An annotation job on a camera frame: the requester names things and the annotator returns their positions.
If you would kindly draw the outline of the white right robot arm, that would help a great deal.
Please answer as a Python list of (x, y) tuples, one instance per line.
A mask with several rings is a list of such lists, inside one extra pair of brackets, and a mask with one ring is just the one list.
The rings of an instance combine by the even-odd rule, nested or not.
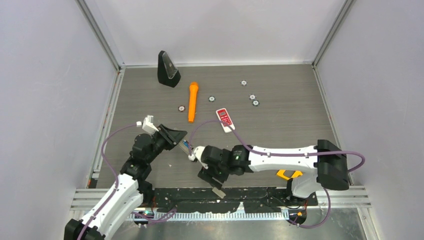
[(211, 145), (198, 146), (188, 158), (202, 165), (198, 177), (218, 189), (222, 188), (229, 175), (300, 171), (301, 176), (287, 182), (285, 198), (291, 205), (299, 205), (320, 189), (345, 191), (350, 187), (346, 154), (325, 139), (300, 148), (264, 148), (241, 144), (228, 150)]

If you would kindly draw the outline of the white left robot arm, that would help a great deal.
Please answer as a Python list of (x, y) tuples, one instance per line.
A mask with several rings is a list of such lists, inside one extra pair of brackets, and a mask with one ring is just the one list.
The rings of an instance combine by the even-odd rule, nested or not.
[(132, 126), (145, 132), (134, 139), (120, 172), (112, 172), (115, 181), (100, 201), (81, 219), (71, 219), (65, 225), (65, 240), (110, 240), (137, 207), (148, 207), (153, 202), (155, 192), (147, 181), (151, 163), (164, 150), (175, 148), (187, 131), (141, 121)]

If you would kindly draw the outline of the grey battery cover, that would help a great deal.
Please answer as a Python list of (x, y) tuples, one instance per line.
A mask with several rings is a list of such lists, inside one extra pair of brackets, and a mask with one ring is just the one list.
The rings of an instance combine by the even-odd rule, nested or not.
[(213, 187), (212, 192), (215, 193), (221, 199), (224, 199), (226, 196), (226, 193), (223, 192), (221, 189), (218, 189), (217, 187)]

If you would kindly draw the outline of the red white remote control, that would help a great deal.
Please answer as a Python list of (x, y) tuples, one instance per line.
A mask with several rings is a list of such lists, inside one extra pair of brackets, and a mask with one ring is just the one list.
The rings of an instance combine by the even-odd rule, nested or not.
[(235, 129), (234, 122), (232, 121), (229, 112), (226, 108), (220, 108), (215, 111), (218, 119), (220, 120), (221, 127), (223, 131), (231, 133)]

